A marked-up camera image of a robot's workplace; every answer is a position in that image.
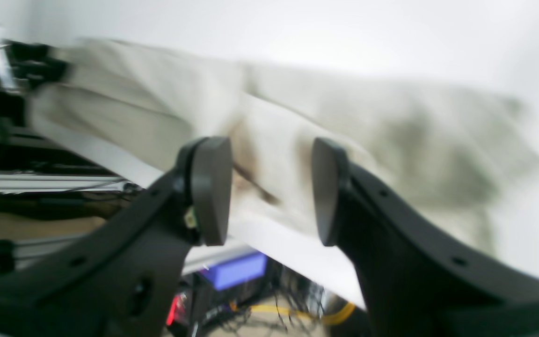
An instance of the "wire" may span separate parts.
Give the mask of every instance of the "wire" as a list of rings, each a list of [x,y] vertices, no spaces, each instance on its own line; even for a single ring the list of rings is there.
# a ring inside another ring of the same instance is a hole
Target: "wire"
[[[82,186],[82,187],[77,187],[77,188],[71,188],[69,190],[58,190],[58,191],[53,192],[53,193],[80,192],[81,190],[89,190],[91,188],[105,187],[105,186],[111,185],[113,183],[124,182],[124,181],[127,181],[127,180],[126,179],[117,179],[115,181],[108,181],[108,182],[100,183],[100,184],[97,184],[97,185]]]
[[[235,316],[231,320],[231,323],[220,322],[220,328],[222,328],[222,330],[226,332],[234,333],[236,336],[239,336],[238,331],[243,326],[264,327],[264,328],[268,328],[272,330],[283,330],[285,332],[287,331],[286,324],[271,323],[271,322],[260,320],[259,318],[252,318],[251,313],[252,312],[250,311],[250,309],[246,308],[242,310],[242,313]]]
[[[270,337],[274,333],[274,331],[276,331],[276,329],[268,329],[268,334],[265,335],[265,337]]]
[[[278,309],[278,293],[274,292],[274,299],[276,299],[276,312],[278,312],[278,319],[280,320],[280,323],[284,326],[284,329],[286,332],[288,332],[288,328],[286,327],[286,323],[284,323],[284,319],[282,319],[282,315],[280,315],[280,310]]]
[[[273,305],[252,305],[248,307],[252,312],[276,312],[278,315],[295,315],[301,318],[315,319],[308,312],[296,311],[286,307],[274,307]],[[325,315],[321,318],[321,322],[325,325],[338,325],[346,321],[355,311],[355,305],[351,302],[347,303],[340,311],[335,314]]]
[[[307,327],[305,326],[305,323],[301,320],[301,318],[299,318],[297,315],[288,315],[288,320],[289,322],[291,322],[293,328],[302,331],[309,337],[311,336],[311,332],[317,327],[317,322],[319,322],[319,320],[314,318],[312,319],[312,324]]]
[[[117,200],[126,200],[125,198],[122,198],[122,196],[117,196],[115,198],[107,198],[107,199],[87,199],[85,202],[87,203],[106,203],[109,201],[117,201]]]
[[[326,310],[323,308],[323,303],[321,302],[321,299],[323,299],[323,295],[325,293],[324,288],[321,288],[321,293],[319,294],[319,298],[315,298],[315,301],[317,301],[317,311],[316,316],[321,317],[324,316],[326,313]]]

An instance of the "black mount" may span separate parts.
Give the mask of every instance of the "black mount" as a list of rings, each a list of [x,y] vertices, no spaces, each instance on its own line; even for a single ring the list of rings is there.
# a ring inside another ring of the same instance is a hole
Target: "black mount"
[[[174,169],[105,226],[0,277],[0,333],[158,337],[190,248],[225,241],[231,170],[226,138],[182,147]]]
[[[334,141],[312,163],[321,240],[355,265],[373,336],[539,336],[538,279],[430,224]]]
[[[0,72],[8,72],[16,88],[14,94],[36,90],[45,83],[61,81],[68,73],[69,64],[52,58],[52,48],[46,44],[25,44],[17,41],[2,41],[0,44]]]

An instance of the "yellow cable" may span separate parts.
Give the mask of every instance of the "yellow cable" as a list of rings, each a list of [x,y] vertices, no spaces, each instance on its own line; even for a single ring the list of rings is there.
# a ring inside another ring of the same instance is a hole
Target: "yellow cable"
[[[230,304],[230,308],[236,311],[236,306],[233,303]],[[298,317],[313,318],[312,315],[306,312],[290,310],[285,307],[276,307],[274,305],[252,305],[249,308],[252,312],[276,312],[280,315],[296,314]],[[355,305],[349,302],[337,313],[323,316],[321,322],[325,325],[338,325],[346,321],[353,314],[353,311],[355,311]]]

